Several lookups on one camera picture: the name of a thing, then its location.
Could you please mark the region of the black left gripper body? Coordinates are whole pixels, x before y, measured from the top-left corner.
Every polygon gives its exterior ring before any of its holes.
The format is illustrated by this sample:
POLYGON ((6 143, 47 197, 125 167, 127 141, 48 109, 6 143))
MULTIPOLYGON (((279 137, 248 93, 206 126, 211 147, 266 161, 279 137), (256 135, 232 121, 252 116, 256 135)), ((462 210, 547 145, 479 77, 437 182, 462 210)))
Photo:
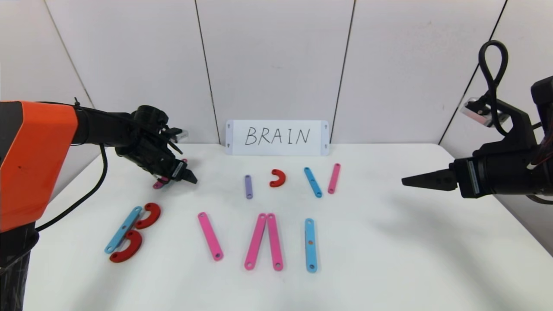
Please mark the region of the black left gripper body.
POLYGON ((188 178, 187 163, 179 160, 164 144, 148 144, 144 147, 144 169, 151 175, 168 180, 180 181, 188 178))

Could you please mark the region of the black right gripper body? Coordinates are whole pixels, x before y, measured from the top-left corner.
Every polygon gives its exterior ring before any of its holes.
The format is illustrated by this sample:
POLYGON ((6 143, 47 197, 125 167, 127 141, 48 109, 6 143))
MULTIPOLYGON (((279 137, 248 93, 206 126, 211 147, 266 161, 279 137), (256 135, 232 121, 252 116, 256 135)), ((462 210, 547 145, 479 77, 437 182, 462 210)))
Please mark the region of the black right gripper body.
POLYGON ((454 160, 454 171, 462 197, 523 195, 531 193, 531 173, 527 165, 532 149, 480 149, 472 157, 454 160))

